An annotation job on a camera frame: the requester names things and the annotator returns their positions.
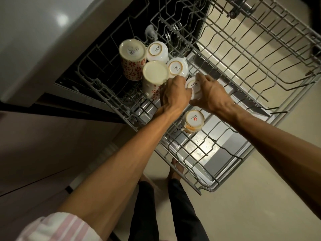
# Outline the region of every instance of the dishwasher rack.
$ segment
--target dishwasher rack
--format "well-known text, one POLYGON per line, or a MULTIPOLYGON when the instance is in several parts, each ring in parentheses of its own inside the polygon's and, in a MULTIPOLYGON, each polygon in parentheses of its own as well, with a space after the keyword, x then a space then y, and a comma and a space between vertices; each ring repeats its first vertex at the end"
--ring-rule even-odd
MULTIPOLYGON (((187 58, 189 76, 210 74, 235 103, 272 125, 319 80, 321 37, 275 0, 158 0, 157 7, 144 1, 144 8, 95 44, 75 71, 136 131, 151 120, 160 102, 145 97, 141 81, 123 76, 118 46, 125 39, 146 46, 155 39, 164 42, 171 57, 187 58), (150 9, 157 10, 149 23, 157 37, 137 32, 150 9)), ((155 150, 178 172, 171 164, 175 157, 186 169, 178 173, 199 194, 201 189, 215 191, 253 149, 230 125, 203 113, 201 131, 180 131, 182 115, 155 150)))

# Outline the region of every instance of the black pants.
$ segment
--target black pants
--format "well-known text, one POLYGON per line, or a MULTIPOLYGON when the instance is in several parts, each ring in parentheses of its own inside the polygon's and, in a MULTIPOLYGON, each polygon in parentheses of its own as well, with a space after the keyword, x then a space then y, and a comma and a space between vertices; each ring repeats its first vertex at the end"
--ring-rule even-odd
MULTIPOLYGON (((209 241, 183 186, 177 179, 169 181, 168 194, 177 240, 209 241)), ((145 181, 139 183, 128 241, 159 241, 154 189, 145 181)))

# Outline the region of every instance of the white cup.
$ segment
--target white cup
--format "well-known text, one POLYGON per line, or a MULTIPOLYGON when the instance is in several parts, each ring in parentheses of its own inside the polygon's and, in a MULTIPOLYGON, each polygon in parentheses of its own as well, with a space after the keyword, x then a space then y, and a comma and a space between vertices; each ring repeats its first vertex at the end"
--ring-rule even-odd
POLYGON ((175 57, 168 62, 168 68, 170 69, 170 78, 174 78, 176 75, 181 75, 185 79, 188 76, 188 64, 186 58, 175 57))
POLYGON ((155 41, 147 47, 147 60, 161 61, 165 64, 170 60, 168 57, 168 48, 161 41, 155 41))
POLYGON ((201 85, 196 77, 189 78, 185 83, 185 88, 191 88, 192 89, 192 97, 191 100, 194 99, 201 99, 202 98, 202 91, 201 91, 201 85))
POLYGON ((198 110, 191 110, 185 113, 181 125, 181 131, 185 131, 188 134, 195 133, 202 129, 204 126, 204 115, 198 110))
POLYGON ((159 99, 160 88, 170 75, 167 65, 161 61, 151 61, 142 69, 142 92, 151 100, 159 99))
POLYGON ((124 40, 119 46, 121 65, 127 79, 142 79, 142 68, 146 64, 146 47, 139 40, 124 40))

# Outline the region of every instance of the striped shirt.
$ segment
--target striped shirt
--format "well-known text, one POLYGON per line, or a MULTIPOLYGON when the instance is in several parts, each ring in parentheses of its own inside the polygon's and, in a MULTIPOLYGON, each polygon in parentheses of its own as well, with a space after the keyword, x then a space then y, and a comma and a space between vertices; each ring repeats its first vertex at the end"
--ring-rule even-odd
POLYGON ((40 217, 24 228, 16 241, 102 241, 79 217, 65 212, 40 217))

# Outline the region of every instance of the person's right arm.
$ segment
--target person's right arm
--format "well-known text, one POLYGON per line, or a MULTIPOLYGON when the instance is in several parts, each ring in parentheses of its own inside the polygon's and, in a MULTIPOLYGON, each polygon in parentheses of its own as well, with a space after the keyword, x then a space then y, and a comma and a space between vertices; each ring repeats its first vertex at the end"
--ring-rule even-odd
POLYGON ((203 97, 190 104, 215 114, 243 135, 321 219, 321 148, 252 116, 211 76, 196 77, 203 97))

